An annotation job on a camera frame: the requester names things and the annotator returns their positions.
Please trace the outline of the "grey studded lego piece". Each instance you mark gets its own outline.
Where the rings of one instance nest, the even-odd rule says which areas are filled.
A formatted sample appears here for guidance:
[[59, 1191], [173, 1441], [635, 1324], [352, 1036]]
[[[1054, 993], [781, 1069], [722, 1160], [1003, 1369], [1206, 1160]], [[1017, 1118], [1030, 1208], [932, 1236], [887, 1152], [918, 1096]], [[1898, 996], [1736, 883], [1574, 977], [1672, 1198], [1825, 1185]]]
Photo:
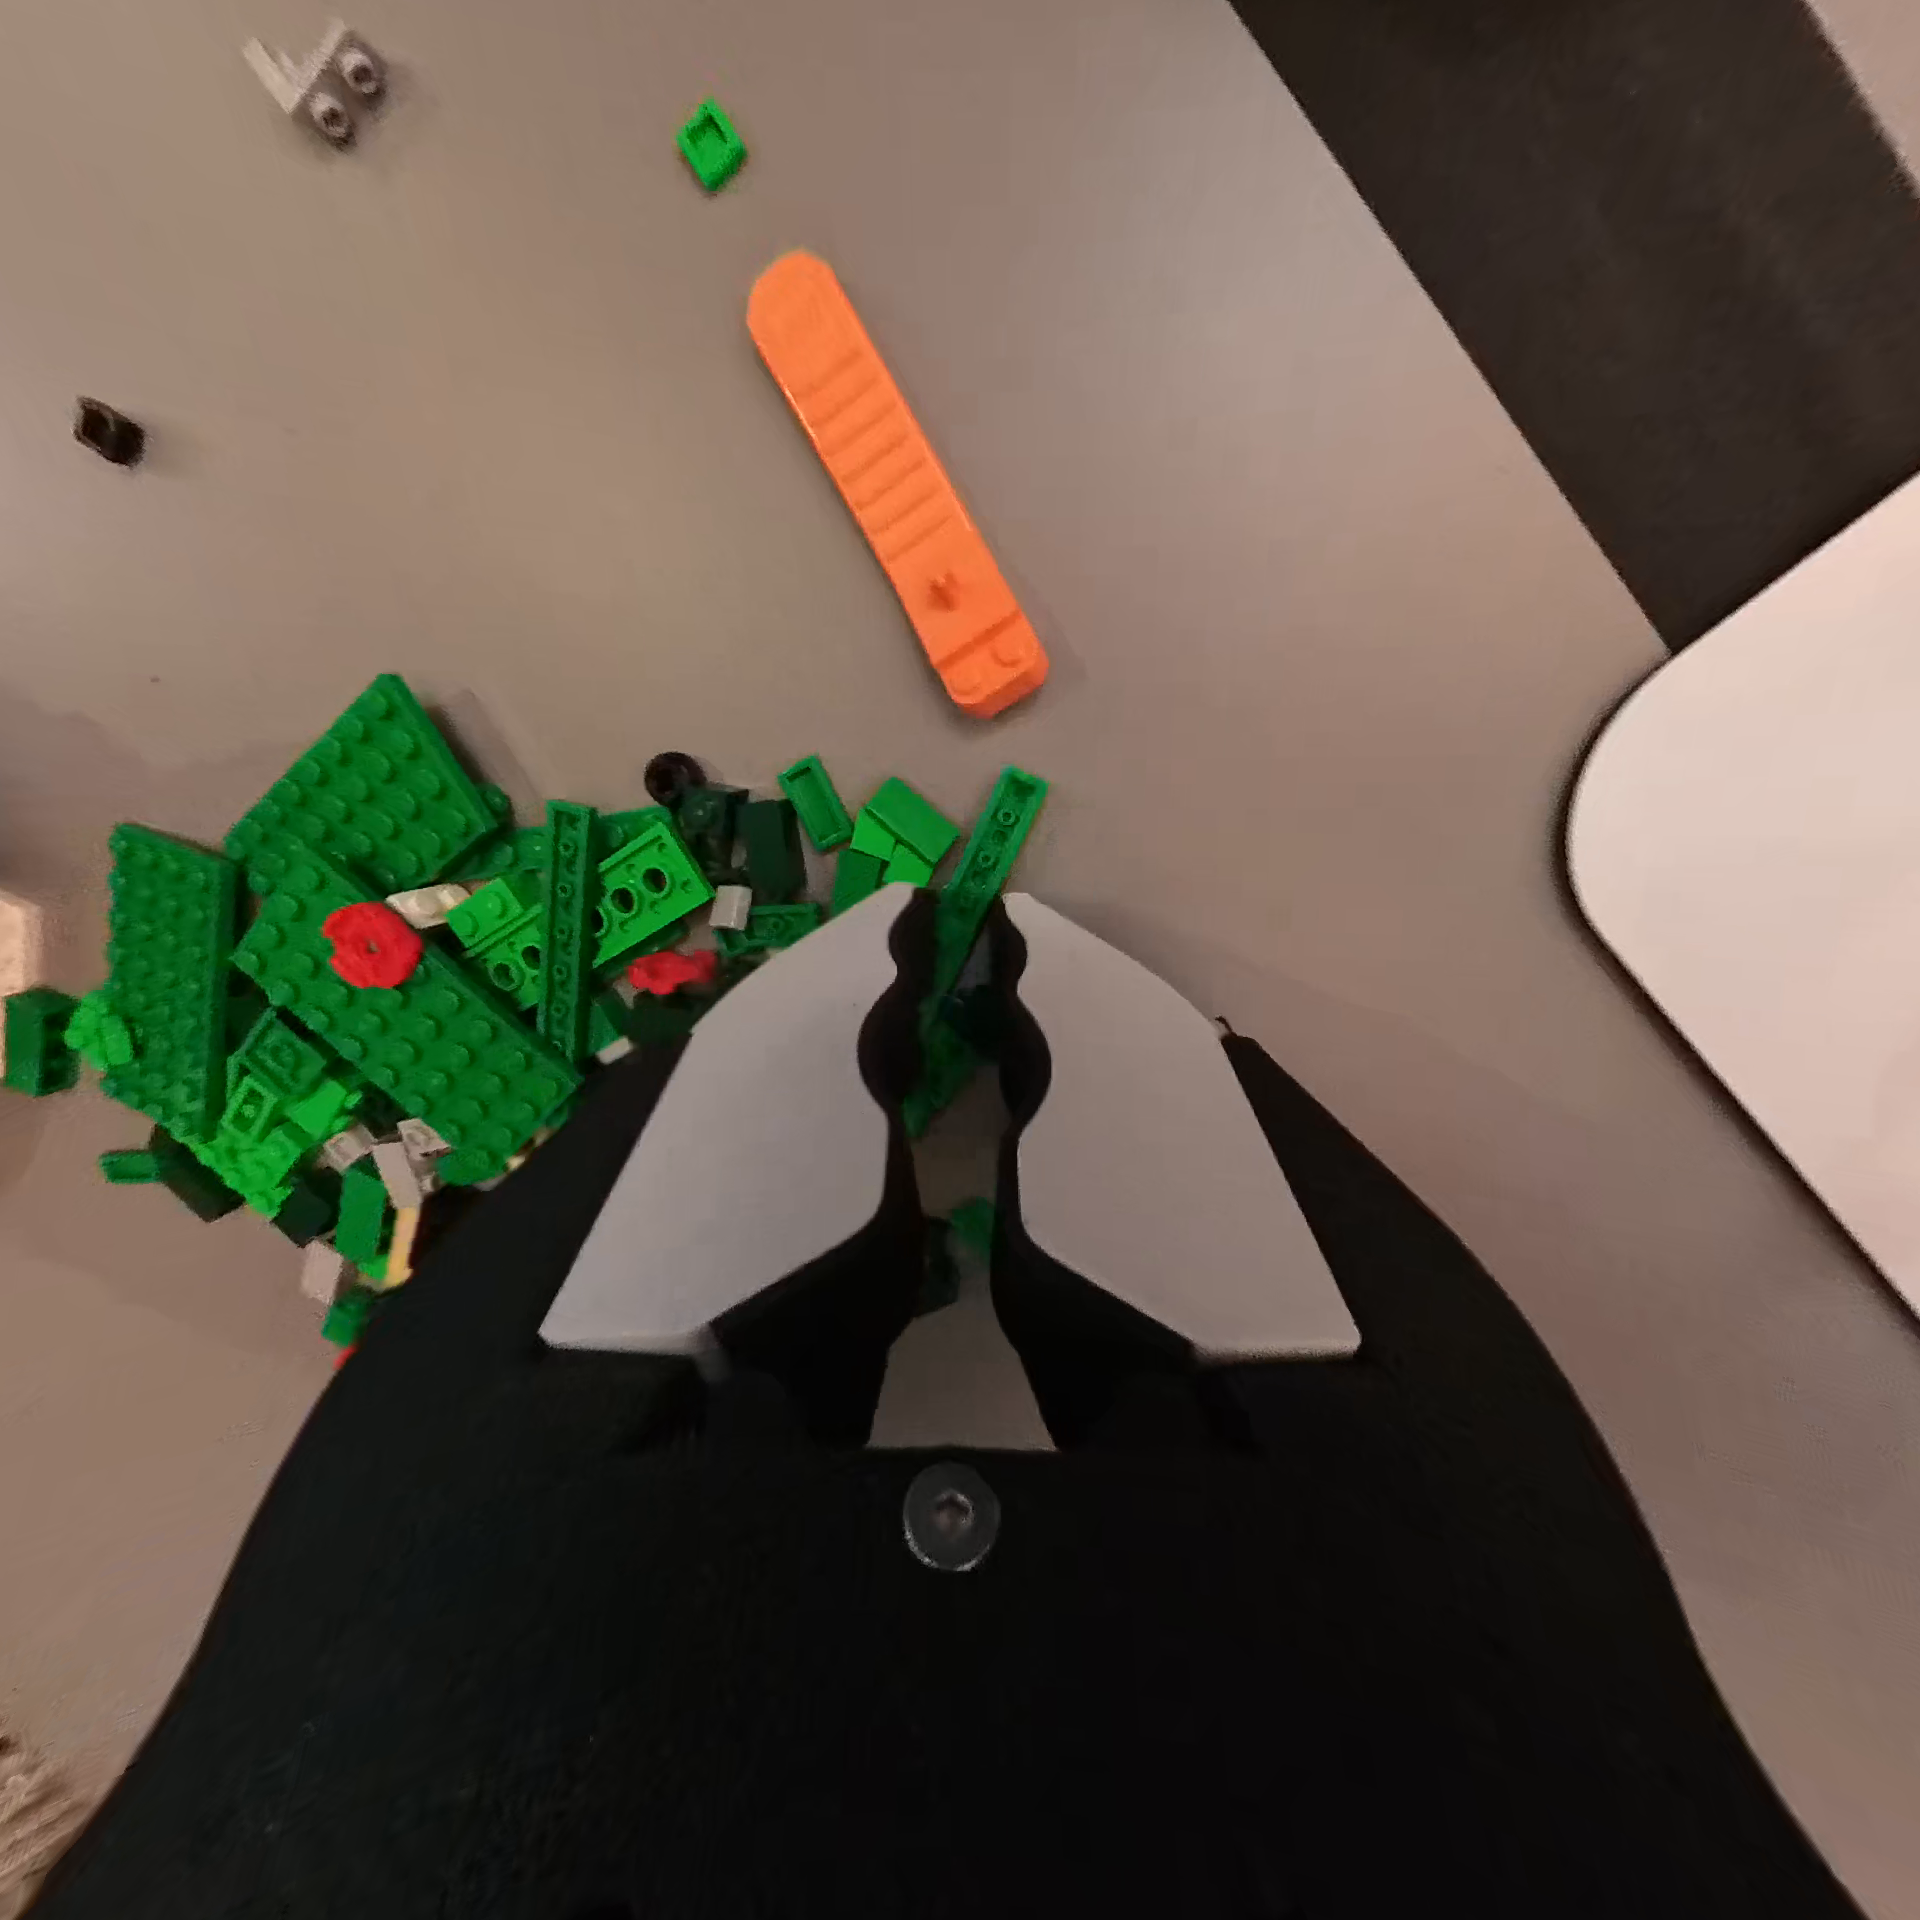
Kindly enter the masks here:
[[388, 94], [388, 66], [366, 43], [348, 38], [324, 54], [306, 84], [294, 117], [329, 149], [354, 149], [363, 119]]

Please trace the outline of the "long green lego plate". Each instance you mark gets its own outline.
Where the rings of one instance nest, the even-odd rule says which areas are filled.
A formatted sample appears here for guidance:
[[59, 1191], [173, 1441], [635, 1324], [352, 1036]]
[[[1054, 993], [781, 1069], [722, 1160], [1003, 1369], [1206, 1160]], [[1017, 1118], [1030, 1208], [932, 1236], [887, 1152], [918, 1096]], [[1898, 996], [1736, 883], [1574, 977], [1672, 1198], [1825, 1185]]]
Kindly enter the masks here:
[[974, 818], [954, 875], [940, 890], [932, 980], [920, 1016], [920, 1071], [901, 1108], [909, 1141], [924, 1139], [990, 1058], [995, 1016], [962, 1009], [962, 975], [982, 939], [990, 908], [1005, 890], [1040, 821], [1046, 794], [1046, 781], [1017, 766], [1002, 768], [987, 802]]

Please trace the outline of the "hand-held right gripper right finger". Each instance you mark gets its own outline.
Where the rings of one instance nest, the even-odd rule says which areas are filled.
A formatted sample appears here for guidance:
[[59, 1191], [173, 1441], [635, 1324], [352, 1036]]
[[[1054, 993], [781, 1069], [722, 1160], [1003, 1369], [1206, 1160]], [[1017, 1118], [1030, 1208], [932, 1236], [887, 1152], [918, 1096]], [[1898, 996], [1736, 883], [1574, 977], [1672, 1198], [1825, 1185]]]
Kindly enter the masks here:
[[1025, 893], [992, 910], [990, 987], [1007, 1120], [990, 1299], [1054, 1446], [1234, 1441], [1234, 1376], [1356, 1360], [1218, 1025]]

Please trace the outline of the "cream knit sweater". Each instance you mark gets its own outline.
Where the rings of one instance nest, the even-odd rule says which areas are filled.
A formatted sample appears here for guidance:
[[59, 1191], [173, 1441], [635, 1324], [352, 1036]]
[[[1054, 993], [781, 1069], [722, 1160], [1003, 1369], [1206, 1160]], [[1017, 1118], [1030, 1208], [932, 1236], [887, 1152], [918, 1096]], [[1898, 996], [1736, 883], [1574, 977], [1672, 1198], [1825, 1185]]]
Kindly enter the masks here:
[[19, 1918], [84, 1824], [68, 1773], [16, 1735], [2, 1732], [2, 1918]]

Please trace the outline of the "light grey lego bracket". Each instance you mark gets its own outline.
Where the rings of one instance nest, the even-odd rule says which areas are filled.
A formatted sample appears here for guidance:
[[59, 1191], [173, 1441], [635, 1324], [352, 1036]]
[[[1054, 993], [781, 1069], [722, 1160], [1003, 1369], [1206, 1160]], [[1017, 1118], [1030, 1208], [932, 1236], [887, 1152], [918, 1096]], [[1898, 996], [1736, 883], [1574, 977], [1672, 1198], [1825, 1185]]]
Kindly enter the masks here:
[[337, 56], [348, 38], [348, 22], [334, 18], [300, 56], [252, 38], [241, 46], [241, 59], [282, 114], [309, 117], [315, 104], [344, 106], [334, 83], [340, 78]]

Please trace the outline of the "orange brick separator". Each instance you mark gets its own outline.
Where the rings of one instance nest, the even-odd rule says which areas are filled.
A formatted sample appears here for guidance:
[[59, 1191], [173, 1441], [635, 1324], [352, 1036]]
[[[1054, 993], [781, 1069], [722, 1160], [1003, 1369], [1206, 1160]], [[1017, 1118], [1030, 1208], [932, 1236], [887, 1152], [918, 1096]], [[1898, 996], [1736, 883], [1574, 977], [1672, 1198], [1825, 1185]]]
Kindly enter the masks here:
[[948, 703], [990, 721], [1035, 695], [1044, 642], [827, 262], [773, 259], [745, 329]]

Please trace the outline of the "pile of lego pieces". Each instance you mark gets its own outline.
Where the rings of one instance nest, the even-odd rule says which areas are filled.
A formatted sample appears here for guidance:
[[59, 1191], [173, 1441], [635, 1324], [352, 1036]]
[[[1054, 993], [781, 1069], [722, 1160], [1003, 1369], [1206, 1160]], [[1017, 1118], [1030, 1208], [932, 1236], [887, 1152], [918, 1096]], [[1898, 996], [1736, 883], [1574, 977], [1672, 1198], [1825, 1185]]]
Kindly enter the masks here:
[[520, 825], [377, 677], [219, 846], [111, 828], [87, 993], [49, 983], [39, 907], [4, 893], [4, 1090], [96, 1078], [149, 1129], [101, 1178], [269, 1223], [349, 1355], [440, 1193], [509, 1175], [592, 1075], [684, 1042], [881, 886], [940, 903], [976, 825], [900, 779], [851, 810], [814, 754], [768, 794], [675, 750], [641, 787]]

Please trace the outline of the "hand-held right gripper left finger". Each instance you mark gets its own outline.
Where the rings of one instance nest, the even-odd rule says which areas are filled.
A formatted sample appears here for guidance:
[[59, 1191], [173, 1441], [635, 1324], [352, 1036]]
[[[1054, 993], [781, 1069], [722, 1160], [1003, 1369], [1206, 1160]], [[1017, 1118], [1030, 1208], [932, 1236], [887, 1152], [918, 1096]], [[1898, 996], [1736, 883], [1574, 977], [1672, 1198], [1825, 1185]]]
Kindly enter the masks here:
[[905, 883], [736, 987], [666, 1075], [540, 1341], [769, 1381], [812, 1441], [864, 1449], [924, 1285], [904, 1102], [926, 996], [927, 895]]

